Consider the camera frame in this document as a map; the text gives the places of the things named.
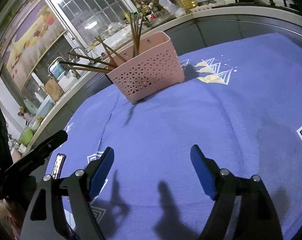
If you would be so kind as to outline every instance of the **pink plastic basket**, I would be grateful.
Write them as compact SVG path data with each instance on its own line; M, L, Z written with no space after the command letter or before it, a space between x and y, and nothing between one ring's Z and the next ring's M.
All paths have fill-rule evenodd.
M108 77L133 104L163 88L185 79L171 39L157 32L140 41L140 54L133 57L133 46L119 52L128 61L113 56L120 65Z

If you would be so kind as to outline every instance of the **blue tablecloth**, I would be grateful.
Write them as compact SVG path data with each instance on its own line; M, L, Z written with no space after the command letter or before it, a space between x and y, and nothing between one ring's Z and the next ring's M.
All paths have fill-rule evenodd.
M67 155L66 177L110 146L115 161L91 203L106 239L196 239L214 204L190 161L198 144L235 176L262 177L291 239L302 225L302 49L273 33L180 61L186 82L137 105L114 85L88 98L47 172L57 153ZM71 211L66 199L64 207ZM238 207L237 200L233 217Z

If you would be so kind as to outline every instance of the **faucet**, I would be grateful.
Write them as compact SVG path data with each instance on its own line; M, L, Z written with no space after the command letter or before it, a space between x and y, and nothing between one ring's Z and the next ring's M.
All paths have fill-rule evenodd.
M80 50L82 50L83 51L83 53L87 56L87 57L90 57L89 55L88 55L88 53L85 51L85 49L83 49L82 47L74 47L74 48L72 48L71 50L70 50L70 53L72 52L72 51L74 51L75 49L80 49Z
M62 57L57 57L57 58L56 58L55 60L53 60L53 62L48 66L48 73L49 73L49 76L52 76L54 79L56 79L56 78L55 78L55 76L53 75L53 73L51 72L50 68L51 68L51 66L52 66L54 63L56 63L56 61L57 61L58 59L62 59L62 61L65 61L64 58L62 58ZM75 74L75 76L76 76L77 79L80 78L80 74L79 74L78 72L76 72L76 71L73 70L73 69L71 69L71 71L72 71L73 74Z
M70 50L70 53L71 53L72 51L74 51L75 49L80 49L80 50L82 50L82 51L84 52L84 54L85 54L87 57L89 57L89 55L88 55L88 53L85 51L85 49L83 49L83 48L80 47L80 46L77 46L77 47L72 48L72 49Z

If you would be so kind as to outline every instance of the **kitchen counter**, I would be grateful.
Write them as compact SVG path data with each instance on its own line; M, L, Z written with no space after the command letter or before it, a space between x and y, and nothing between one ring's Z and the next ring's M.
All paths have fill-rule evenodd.
M214 24L213 25L204 25L204 22L208 22L209 19L214 18ZM233 33L234 31L231 30L231 27L233 25L221 25L219 30L216 30L217 41L211 42L209 39L206 39L205 36L205 30L209 32L208 28L214 28L216 26L216 23L222 23L222 21L225 22L225 24L232 23L235 28L238 28L239 22L241 21L242 24L252 24L250 28L257 27L257 31L251 36L256 36L260 34L270 33L270 32L279 32L281 31L287 31L288 36L289 35L297 35L298 39L302 39L302 16L299 14L294 13L293 11L289 10L282 10L281 8L272 8L269 6L225 6L225 7L219 7L219 8L212 8L204 11L199 11L196 13L188 14L183 17L174 19L170 22L167 22L161 26L158 26L154 29L149 30L147 33L142 35L142 38L145 38L149 35L152 35L153 33L156 33L158 31L165 31L172 39L172 42L174 44L174 47L176 47L176 51L179 55L191 52L196 49L200 49L203 47L212 46L218 43L223 43L227 41L232 41L236 39L242 39L248 37L245 32L241 32L241 30L238 31L239 36L233 36L231 38L225 38L227 36L226 31ZM192 35L189 29L194 29L195 32L200 32L199 35L194 34ZM195 45L188 46L187 42L191 42L192 44L197 43L197 47ZM124 46L121 50L129 47L132 43L127 44ZM65 104L68 103L68 101L83 87L85 86L90 80L92 80L96 75L99 73L95 72L87 72L85 73L73 86L70 88L60 99L57 101L55 106L52 108L52 110L49 112L49 114L46 116L46 118L42 121L40 127L35 132L30 144L27 147L26 153L30 151L32 146L35 144L41 133L44 131L46 126L52 121L54 116L63 108Z

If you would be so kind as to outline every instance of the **wooden chopsticks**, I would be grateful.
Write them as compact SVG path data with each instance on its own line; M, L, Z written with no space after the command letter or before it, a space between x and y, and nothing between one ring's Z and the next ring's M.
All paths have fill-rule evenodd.
M59 61L60 64L66 64L66 65L71 65L71 66L79 66L81 68L76 68L76 67L70 67L66 66L64 68L66 69L75 69L75 70L88 70L88 71L93 71L93 72L101 72L101 73L110 73L110 69L105 69L105 68L99 68L99 67L93 67L89 65L84 65L84 64L79 64L79 63L74 63L74 62L67 62L67 61Z
M103 47L104 47L104 49L105 49L105 47L107 48L107 49L109 49L113 54L115 54L116 56L118 56L119 57L119 59L121 59L123 62L127 62L127 60L124 58L124 57L122 57L119 53L117 53L114 49L112 49L110 46L108 46L107 44L105 44L104 43L104 41L102 40L102 38L99 36L99 38L97 38L97 37L95 37L102 45L104 45Z
M130 25L133 39L133 57L139 55L140 50L140 39L143 24L143 17L141 18L141 25L139 26L139 15L128 12L130 17Z
M102 60L99 60L99 59L96 59L96 58L91 58L91 57L83 56L83 55L76 54L76 53L70 53L70 52L68 52L68 54L72 55L72 56L76 56L76 57L81 57L81 58L85 58L85 59L88 59L88 60L92 60L92 61L94 61L96 63L101 63L101 64L107 65L109 67L115 68L115 65L113 65L111 63L108 63L108 62L105 62L105 61L102 61Z
M100 69L94 69L94 68L88 68L88 67L65 67L66 70L69 69L73 69L73 70L85 70L85 71L91 71L91 72L99 72L99 73L104 73L104 74L108 74L111 72L111 70L109 69L104 69L104 70L100 70Z
M104 50L106 51L106 53L108 54L108 56L109 56L109 58L110 58L110 62L111 62L115 67L117 67L118 65L115 63L114 59L112 58L112 56L111 56L110 52L108 51L108 49L107 49L105 43L102 41L102 38L99 36L99 38L95 37L95 39L96 39L97 41L99 41L99 42L102 44L102 46L104 47Z

